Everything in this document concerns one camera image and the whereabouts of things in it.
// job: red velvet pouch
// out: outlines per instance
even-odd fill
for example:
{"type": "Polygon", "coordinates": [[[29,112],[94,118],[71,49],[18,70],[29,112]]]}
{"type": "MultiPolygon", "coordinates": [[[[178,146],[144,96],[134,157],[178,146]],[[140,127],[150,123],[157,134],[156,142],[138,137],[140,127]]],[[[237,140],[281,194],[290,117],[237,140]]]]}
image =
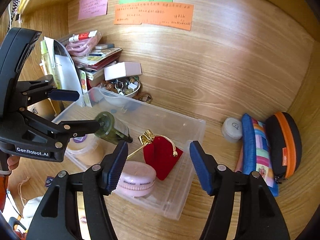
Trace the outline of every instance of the red velvet pouch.
{"type": "Polygon", "coordinates": [[[156,170],[159,180],[164,180],[173,169],[183,151],[176,147],[178,156],[173,156],[172,143],[161,136],[155,136],[152,143],[143,148],[146,164],[156,170]]]}

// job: green glass bottle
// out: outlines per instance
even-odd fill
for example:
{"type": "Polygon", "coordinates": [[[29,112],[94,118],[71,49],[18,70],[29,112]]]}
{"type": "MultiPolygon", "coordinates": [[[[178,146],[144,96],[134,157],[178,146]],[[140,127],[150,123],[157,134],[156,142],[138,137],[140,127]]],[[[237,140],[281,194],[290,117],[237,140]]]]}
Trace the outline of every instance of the green glass bottle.
{"type": "Polygon", "coordinates": [[[95,136],[116,145],[121,140],[132,143],[133,139],[130,137],[129,128],[113,114],[106,111],[101,112],[95,120],[100,123],[100,129],[95,132],[95,136]]]}

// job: pink round container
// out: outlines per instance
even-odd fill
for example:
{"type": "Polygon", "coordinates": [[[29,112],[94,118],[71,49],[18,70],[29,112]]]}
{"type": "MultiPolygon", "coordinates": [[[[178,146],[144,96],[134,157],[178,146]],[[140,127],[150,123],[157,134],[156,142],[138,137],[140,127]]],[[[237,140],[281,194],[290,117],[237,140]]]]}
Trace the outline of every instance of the pink round container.
{"type": "Polygon", "coordinates": [[[142,197],[152,191],[155,179],[156,171],[150,165],[127,161],[116,190],[128,196],[142,197]]]}

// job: transparent plastic box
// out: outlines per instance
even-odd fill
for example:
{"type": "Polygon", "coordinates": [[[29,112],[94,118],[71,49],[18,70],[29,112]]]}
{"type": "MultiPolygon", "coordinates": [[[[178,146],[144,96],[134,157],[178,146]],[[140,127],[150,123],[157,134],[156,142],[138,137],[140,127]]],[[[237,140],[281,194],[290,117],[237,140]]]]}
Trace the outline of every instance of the transparent plastic box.
{"type": "MultiPolygon", "coordinates": [[[[114,191],[134,204],[152,210],[164,217],[178,220],[195,174],[189,155],[189,144],[193,140],[202,143],[205,121],[99,88],[89,90],[87,94],[72,103],[53,121],[59,123],[67,120],[94,119],[97,114],[103,111],[112,113],[129,127],[130,135],[133,138],[133,142],[129,144],[129,154],[141,146],[138,136],[142,135],[147,129],[150,129],[155,135],[167,136],[183,151],[168,177],[163,181],[156,178],[154,189],[149,195],[129,197],[114,191]]],[[[113,152],[116,146],[103,141],[103,147],[104,153],[109,154],[113,152]]],[[[83,171],[89,168],[68,152],[65,155],[83,171]]],[[[130,161],[144,162],[143,150],[133,156],[130,161]]]]}

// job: black cable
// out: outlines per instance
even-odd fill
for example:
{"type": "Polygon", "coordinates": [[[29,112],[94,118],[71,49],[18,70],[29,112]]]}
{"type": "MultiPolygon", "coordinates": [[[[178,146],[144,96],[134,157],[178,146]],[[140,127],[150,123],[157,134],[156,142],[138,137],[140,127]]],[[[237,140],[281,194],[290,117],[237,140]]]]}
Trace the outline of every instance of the black cable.
{"type": "Polygon", "coordinates": [[[22,217],[22,215],[20,215],[20,213],[15,209],[14,205],[12,204],[12,202],[11,202],[9,196],[8,196],[8,192],[7,192],[7,189],[6,189],[6,187],[5,187],[5,179],[3,180],[3,182],[4,182],[5,194],[6,194],[7,198],[9,199],[10,204],[12,205],[12,207],[13,207],[13,209],[16,211],[16,213],[17,213],[20,217],[22,217]]]}

